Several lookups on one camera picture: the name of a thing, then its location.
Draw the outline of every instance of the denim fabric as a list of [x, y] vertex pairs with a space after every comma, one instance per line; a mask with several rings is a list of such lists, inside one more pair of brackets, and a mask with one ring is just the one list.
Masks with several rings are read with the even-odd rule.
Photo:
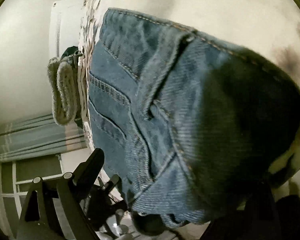
[[129, 206], [171, 228], [237, 207], [300, 124], [300, 92], [262, 56], [194, 28], [109, 9], [89, 112]]

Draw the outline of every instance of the jeans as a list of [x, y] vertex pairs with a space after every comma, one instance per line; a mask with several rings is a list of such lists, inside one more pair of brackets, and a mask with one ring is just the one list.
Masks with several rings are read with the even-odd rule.
[[128, 205], [170, 228], [233, 210], [300, 124], [300, 92], [249, 49], [194, 28], [111, 8], [89, 75], [105, 170]]

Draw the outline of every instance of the green curtain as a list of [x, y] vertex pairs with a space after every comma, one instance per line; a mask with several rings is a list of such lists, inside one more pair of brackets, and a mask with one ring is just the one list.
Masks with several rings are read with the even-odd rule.
[[85, 147], [83, 130], [74, 122], [66, 126], [57, 125], [52, 114], [0, 126], [0, 163]]

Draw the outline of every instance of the stack of folded cloth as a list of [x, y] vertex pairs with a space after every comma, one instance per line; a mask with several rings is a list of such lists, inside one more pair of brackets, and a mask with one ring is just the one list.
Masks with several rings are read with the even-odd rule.
[[66, 49], [61, 58], [49, 60], [48, 78], [52, 89], [52, 113], [58, 125], [75, 121], [82, 128], [81, 105], [78, 90], [78, 47]]

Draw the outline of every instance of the curtain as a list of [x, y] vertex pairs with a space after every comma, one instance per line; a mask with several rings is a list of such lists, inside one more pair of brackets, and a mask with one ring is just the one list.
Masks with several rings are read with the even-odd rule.
[[72, 122], [57, 125], [52, 114], [0, 127], [0, 163], [85, 148], [84, 132]]

